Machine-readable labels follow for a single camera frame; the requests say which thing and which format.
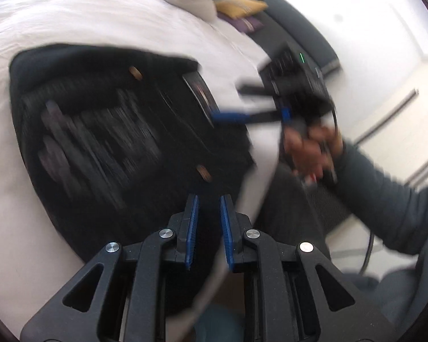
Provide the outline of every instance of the cable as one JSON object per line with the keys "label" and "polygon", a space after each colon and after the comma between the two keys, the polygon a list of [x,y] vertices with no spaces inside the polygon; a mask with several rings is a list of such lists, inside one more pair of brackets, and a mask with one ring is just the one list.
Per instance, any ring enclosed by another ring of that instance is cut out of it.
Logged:
{"label": "cable", "polygon": [[368,249],[366,250],[365,260],[363,261],[362,268],[358,272],[360,275],[364,275],[366,268],[369,265],[369,260],[371,259],[373,246],[374,246],[374,233],[369,232],[369,242],[368,242]]}
{"label": "cable", "polygon": [[334,132],[338,135],[338,119],[336,118],[336,111],[333,109],[331,114],[333,115]]}

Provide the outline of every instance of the white bedsheet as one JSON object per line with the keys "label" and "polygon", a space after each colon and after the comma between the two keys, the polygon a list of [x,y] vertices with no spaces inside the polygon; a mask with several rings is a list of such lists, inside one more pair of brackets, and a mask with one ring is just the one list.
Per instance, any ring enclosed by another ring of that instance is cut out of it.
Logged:
{"label": "white bedsheet", "polygon": [[[55,231],[19,154],[9,106],[8,65],[19,51],[56,42],[109,44],[198,60],[221,108],[243,104],[239,78],[257,78],[266,54],[222,21],[208,25],[162,0],[0,0],[0,318],[18,336],[23,325],[82,266]],[[278,124],[249,128],[257,167],[244,181],[237,204],[254,219],[277,161]],[[177,340],[209,301],[226,273],[219,256],[215,275],[185,322],[169,321]]]}

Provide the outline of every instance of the white wall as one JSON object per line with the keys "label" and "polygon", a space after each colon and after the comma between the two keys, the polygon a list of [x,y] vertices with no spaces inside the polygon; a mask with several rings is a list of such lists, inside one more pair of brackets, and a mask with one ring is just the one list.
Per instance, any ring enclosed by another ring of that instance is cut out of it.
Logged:
{"label": "white wall", "polygon": [[327,77],[327,87],[343,129],[372,114],[413,72],[423,51],[428,54],[428,17],[419,18],[420,0],[287,1],[339,56],[343,70]]}

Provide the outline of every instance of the black bag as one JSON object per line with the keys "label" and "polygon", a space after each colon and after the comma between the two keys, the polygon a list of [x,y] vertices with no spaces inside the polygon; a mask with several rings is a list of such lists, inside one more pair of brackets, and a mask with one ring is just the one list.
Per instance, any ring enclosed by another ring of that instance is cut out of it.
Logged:
{"label": "black bag", "polygon": [[214,128],[182,79],[197,69],[190,59],[67,44],[23,51],[9,69],[28,174],[84,261],[108,242],[144,240],[199,195],[192,271],[172,280],[170,312],[190,306],[209,274],[219,197],[235,201],[253,165],[245,126]]}

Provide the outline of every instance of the gray sleeve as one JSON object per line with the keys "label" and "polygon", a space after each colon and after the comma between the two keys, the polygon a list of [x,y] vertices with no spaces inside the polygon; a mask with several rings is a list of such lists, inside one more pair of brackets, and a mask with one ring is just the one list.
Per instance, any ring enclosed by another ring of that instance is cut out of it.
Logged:
{"label": "gray sleeve", "polygon": [[332,191],[390,248],[420,253],[428,238],[428,187],[420,192],[393,181],[357,148],[346,143],[335,161]]}

